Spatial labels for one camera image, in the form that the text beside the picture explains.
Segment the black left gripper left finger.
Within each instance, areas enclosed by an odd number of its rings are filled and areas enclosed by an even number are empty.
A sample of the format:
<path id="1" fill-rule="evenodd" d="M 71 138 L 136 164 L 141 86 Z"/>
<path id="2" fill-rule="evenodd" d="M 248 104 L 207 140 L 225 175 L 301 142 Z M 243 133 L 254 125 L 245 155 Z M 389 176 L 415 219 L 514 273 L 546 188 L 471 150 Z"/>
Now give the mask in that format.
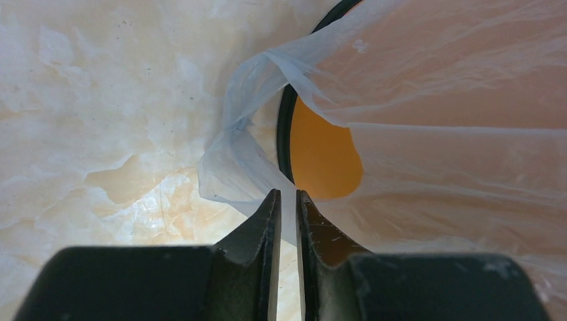
<path id="1" fill-rule="evenodd" d="M 67 247 L 16 320 L 275 320 L 281 193 L 213 245 Z"/>

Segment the orange trash bin gold rim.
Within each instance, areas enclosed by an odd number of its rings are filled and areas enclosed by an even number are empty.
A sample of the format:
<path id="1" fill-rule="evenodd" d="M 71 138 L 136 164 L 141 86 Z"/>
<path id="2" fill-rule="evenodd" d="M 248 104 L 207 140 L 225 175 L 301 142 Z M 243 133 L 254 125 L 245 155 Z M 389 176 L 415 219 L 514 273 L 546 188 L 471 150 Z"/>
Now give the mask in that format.
<path id="1" fill-rule="evenodd" d="M 276 151 L 280 172 L 315 198 L 345 197 L 363 176 L 350 130 L 309 109 L 291 85 L 279 104 Z"/>

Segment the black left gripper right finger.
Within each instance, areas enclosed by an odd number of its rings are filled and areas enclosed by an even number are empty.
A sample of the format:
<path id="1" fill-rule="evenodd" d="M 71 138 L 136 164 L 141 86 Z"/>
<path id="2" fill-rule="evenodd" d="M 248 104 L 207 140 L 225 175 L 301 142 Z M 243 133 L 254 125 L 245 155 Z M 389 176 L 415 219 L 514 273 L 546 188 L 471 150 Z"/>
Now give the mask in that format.
<path id="1" fill-rule="evenodd" d="M 548 320 L 525 271 L 491 253 L 373 253 L 296 193 L 304 320 Z"/>

